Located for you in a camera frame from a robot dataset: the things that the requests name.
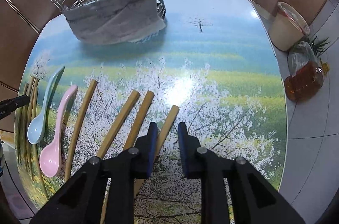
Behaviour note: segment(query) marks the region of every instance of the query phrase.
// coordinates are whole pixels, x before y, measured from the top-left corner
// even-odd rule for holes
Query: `table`
[[[147,90],[155,98],[140,130],[150,122],[161,128],[172,104],[177,119],[157,158],[152,177],[135,200],[138,223],[200,223],[200,183],[183,179],[176,127],[220,156],[246,157],[275,188],[283,174],[287,125],[284,88],[267,32],[249,0],[164,0],[166,28],[144,42],[93,46],[77,40],[63,15],[41,32],[25,68],[19,93],[31,74],[40,76],[38,112],[47,81],[64,65],[52,97],[40,154],[54,136],[56,111],[70,84],[79,90],[64,118],[63,168],[44,178],[48,194],[63,184],[65,158],[77,112],[91,79],[98,86],[75,151],[72,173],[95,155],[118,111],[133,89],[141,93],[106,157],[122,151]],[[23,186],[40,208],[45,202],[37,170],[33,181],[19,165]]]

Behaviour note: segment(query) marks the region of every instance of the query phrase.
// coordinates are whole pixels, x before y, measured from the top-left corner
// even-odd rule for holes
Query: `silver bolt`
[[[100,158],[99,157],[96,157],[96,156],[93,156],[89,162],[92,164],[92,165],[96,165],[100,162]]]
[[[237,157],[236,159],[235,159],[235,161],[238,163],[238,164],[240,164],[240,165],[245,165],[246,164],[246,159],[245,158],[243,158],[243,157]]]
[[[199,152],[200,154],[204,154],[207,152],[207,148],[205,147],[198,147],[197,148],[197,152]]]
[[[128,150],[128,152],[129,152],[130,154],[132,154],[132,155],[135,155],[135,154],[138,154],[138,153],[139,153],[139,150],[138,150],[138,148],[136,148],[136,147],[131,147],[131,148]]]

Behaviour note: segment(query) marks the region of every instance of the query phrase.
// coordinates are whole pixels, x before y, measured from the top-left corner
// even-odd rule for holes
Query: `spoon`
[[[50,80],[48,81],[45,96],[43,98],[41,112],[38,116],[36,116],[31,123],[29,124],[27,130],[27,138],[31,144],[39,143],[43,135],[45,133],[45,125],[46,125],[46,112],[47,112],[47,104],[50,99],[50,95],[52,93],[53,85],[58,77],[58,74],[65,69],[64,66],[60,67],[53,76],[51,76]]]
[[[60,145],[60,136],[61,136],[61,127],[62,127],[62,119],[70,98],[76,93],[78,87],[76,85],[72,85],[69,89],[66,90],[64,96],[61,99],[57,120],[55,124],[55,134],[52,143],[45,146],[40,154],[40,168],[42,172],[47,177],[53,177],[57,175],[60,171],[61,167],[61,145]]]

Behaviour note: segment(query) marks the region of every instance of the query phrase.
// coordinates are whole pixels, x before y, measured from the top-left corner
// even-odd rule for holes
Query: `trash bin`
[[[275,47],[282,51],[289,50],[303,36],[310,34],[307,22],[292,6],[278,2],[277,16],[268,30],[268,35]]]

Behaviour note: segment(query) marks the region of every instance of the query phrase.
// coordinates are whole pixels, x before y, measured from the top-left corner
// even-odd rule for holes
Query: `green plant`
[[[319,42],[315,42],[316,39],[317,36],[315,36],[313,40],[310,40],[307,37],[305,41],[308,42],[308,44],[312,48],[314,55],[316,55],[319,58],[326,51],[325,45],[329,44],[329,42],[326,42],[328,38]]]

